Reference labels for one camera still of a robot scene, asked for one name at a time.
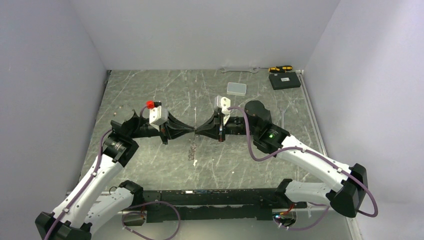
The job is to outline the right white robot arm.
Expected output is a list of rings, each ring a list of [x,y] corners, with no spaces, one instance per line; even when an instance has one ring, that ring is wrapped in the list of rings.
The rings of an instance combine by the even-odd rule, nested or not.
[[[313,183],[284,179],[275,194],[280,207],[309,202],[330,206],[348,218],[362,213],[360,207],[369,192],[367,170],[363,165],[356,163],[350,166],[338,162],[302,143],[274,124],[270,110],[259,100],[249,101],[243,109],[239,107],[241,117],[231,117],[232,109],[229,100],[224,97],[215,106],[212,117],[197,127],[195,133],[220,142],[227,135],[245,135],[251,155],[253,146],[265,154],[262,158],[253,156],[256,162],[278,158],[299,166],[320,180]]]

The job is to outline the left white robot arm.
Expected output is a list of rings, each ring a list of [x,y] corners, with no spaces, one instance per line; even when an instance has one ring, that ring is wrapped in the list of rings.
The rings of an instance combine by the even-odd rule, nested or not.
[[[160,137],[163,144],[195,131],[161,106],[148,102],[145,118],[134,109],[119,110],[111,120],[111,129],[100,140],[92,166],[71,193],[52,212],[41,212],[35,220],[44,240],[89,240],[117,212],[162,204],[160,196],[147,196],[142,186],[126,180],[104,200],[103,189],[128,164],[139,145],[138,138]]]

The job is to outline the metal keyring disc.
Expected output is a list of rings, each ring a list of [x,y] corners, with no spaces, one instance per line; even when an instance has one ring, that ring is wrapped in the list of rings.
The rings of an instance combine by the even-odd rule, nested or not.
[[[188,159],[190,161],[196,160],[196,149],[201,143],[201,137],[198,134],[193,134],[193,136],[189,139],[190,147],[188,151]]]

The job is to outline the white plastic box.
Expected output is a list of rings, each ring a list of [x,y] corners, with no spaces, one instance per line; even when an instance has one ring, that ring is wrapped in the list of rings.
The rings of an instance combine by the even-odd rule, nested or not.
[[[245,96],[247,93],[247,85],[244,83],[229,82],[226,92],[228,95]]]

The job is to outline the silver open-end wrench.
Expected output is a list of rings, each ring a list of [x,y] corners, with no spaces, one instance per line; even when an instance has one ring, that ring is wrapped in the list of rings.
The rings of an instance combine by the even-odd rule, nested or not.
[[[256,74],[259,71],[257,67],[244,67],[244,68],[234,68],[234,67],[221,67],[221,73],[229,73],[229,72],[247,72]]]

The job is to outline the yellow black screwdriver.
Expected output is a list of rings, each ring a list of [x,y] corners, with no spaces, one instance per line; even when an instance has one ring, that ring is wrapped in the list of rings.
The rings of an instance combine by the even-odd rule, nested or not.
[[[283,65],[283,66],[270,67],[268,69],[268,72],[278,74],[278,73],[290,72],[292,70],[293,70],[293,67],[291,65]]]

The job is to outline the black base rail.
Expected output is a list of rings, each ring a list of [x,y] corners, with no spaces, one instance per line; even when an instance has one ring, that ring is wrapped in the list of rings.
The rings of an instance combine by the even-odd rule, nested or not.
[[[144,190],[126,180],[118,185],[134,194],[128,211],[145,214],[147,223],[177,220],[256,219],[270,221],[278,210],[293,213],[306,202],[293,203],[276,188]]]

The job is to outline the black rectangular box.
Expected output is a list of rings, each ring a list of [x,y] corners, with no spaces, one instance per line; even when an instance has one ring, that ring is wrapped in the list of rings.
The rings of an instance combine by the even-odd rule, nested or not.
[[[299,88],[301,82],[295,72],[271,73],[268,76],[273,90]]]

